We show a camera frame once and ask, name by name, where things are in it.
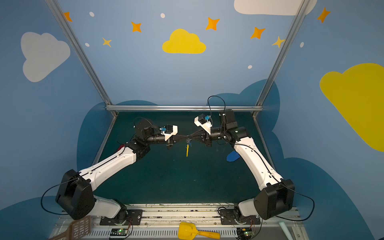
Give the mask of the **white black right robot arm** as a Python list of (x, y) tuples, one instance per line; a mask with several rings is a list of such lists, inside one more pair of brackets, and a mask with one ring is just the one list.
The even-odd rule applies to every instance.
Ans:
[(232, 110), (219, 112), (220, 126), (213, 127), (210, 116), (201, 114), (194, 124), (202, 130), (191, 135), (192, 138), (210, 146), (213, 141), (224, 140), (229, 143), (252, 172), (260, 192), (252, 199), (238, 203), (241, 216), (259, 215), (268, 220), (293, 207), (295, 185), (285, 180), (268, 163), (245, 127), (239, 127)]

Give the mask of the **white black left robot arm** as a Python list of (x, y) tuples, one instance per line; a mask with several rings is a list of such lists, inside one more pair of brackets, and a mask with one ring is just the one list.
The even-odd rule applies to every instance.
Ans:
[(178, 127), (158, 127), (148, 119), (141, 119), (134, 126), (135, 135), (110, 157), (79, 172), (67, 171), (59, 186), (56, 202), (73, 220), (86, 216), (100, 216), (114, 219), (119, 225), (127, 220), (127, 207), (118, 200), (94, 195), (94, 191), (107, 179), (142, 159), (153, 144), (165, 144), (170, 149), (179, 140), (186, 139), (178, 134)]

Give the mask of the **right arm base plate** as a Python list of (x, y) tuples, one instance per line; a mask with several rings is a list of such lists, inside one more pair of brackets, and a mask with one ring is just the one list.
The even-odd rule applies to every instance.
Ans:
[(260, 225), (261, 219), (258, 216), (245, 217), (238, 209), (226, 209), (220, 207), (217, 210), (222, 225)]

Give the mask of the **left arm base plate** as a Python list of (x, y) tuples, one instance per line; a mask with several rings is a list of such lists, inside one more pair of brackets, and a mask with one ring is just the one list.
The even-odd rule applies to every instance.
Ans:
[(114, 218), (102, 217), (101, 226), (138, 226), (141, 223), (143, 210), (120, 211)]

